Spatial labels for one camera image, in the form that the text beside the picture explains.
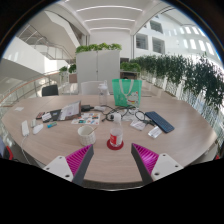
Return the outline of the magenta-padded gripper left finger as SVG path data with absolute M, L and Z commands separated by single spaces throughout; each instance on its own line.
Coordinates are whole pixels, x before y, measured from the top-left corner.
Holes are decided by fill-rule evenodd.
M 44 170 L 81 186 L 93 155 L 93 145 L 90 144 L 66 157 L 56 157 Z

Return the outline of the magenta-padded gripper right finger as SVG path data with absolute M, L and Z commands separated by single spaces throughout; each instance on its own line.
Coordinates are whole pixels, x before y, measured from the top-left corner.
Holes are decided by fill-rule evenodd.
M 135 143 L 131 145 L 131 153 L 144 185 L 182 169 L 182 166 L 168 154 L 157 154 Z

